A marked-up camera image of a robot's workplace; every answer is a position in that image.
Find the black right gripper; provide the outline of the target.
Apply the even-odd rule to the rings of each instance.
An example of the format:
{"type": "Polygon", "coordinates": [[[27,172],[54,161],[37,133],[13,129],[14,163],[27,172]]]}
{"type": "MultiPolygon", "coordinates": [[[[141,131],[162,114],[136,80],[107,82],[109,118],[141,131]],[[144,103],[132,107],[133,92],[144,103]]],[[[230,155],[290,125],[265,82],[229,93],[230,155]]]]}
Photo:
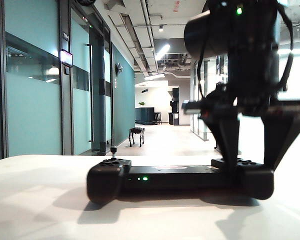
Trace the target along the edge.
{"type": "Polygon", "coordinates": [[[219,146],[227,173],[235,173],[237,166],[238,113],[251,117],[264,115],[261,117],[264,124],[264,165],[276,170],[300,134],[300,99],[279,100],[278,92],[282,88],[282,84],[275,84],[259,90],[255,96],[239,97],[228,91],[227,84],[217,84],[215,90],[200,100],[184,101],[182,109],[186,115],[209,113],[202,119],[219,146]],[[223,111],[236,112],[212,113],[223,111]]]}

